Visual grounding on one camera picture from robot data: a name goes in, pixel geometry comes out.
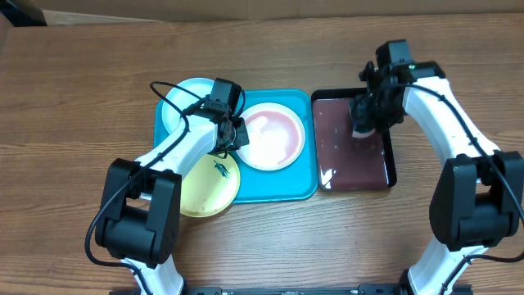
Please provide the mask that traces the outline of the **green sponge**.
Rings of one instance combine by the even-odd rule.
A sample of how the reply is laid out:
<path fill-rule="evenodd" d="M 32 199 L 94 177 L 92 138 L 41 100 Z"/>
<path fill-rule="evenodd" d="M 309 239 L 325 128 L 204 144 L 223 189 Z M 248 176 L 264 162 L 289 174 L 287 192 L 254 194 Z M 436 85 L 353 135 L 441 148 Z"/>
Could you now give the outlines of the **green sponge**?
<path fill-rule="evenodd" d="M 357 125 L 353 128 L 353 138 L 368 138 L 375 133 L 375 128 L 364 128 L 363 126 Z"/>

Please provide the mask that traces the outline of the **white plate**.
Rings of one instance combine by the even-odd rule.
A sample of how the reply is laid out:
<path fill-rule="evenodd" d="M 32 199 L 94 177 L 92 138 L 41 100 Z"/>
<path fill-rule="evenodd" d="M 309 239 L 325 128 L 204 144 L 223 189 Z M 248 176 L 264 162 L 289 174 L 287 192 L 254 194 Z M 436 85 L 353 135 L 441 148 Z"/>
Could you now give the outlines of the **white plate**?
<path fill-rule="evenodd" d="M 305 127 L 289 107 L 263 102 L 241 114 L 249 143 L 237 150 L 248 166 L 257 170 L 281 170 L 292 164 L 305 146 Z"/>

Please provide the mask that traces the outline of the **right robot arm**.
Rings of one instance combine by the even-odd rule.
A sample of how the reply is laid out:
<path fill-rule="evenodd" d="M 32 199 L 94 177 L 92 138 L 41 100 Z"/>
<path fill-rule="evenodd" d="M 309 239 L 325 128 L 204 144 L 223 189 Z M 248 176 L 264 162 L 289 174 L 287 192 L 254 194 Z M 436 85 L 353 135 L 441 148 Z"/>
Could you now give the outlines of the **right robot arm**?
<path fill-rule="evenodd" d="M 429 220 L 433 237 L 401 276 L 398 294 L 451 294 L 475 261 L 516 263 L 487 254 L 523 224 L 523 158 L 504 152 L 472 122 L 434 61 L 416 62 L 406 40 L 387 41 L 359 78 L 367 85 L 350 105 L 353 137 L 385 133 L 405 116 L 426 135 L 440 161 Z"/>

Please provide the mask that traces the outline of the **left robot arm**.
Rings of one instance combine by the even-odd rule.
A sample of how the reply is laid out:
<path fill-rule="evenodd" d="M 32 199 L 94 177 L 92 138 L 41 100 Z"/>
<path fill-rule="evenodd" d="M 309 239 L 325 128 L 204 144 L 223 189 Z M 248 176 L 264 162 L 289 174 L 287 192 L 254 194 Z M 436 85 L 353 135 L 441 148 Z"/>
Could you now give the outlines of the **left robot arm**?
<path fill-rule="evenodd" d="M 134 161 L 111 163 L 84 240 L 93 264 L 130 270 L 139 294 L 186 292 L 172 257 L 183 179 L 203 156 L 226 157 L 249 143 L 240 85 L 217 78 L 199 93 L 192 80 L 169 87 L 170 94 L 160 96 L 168 136 Z"/>

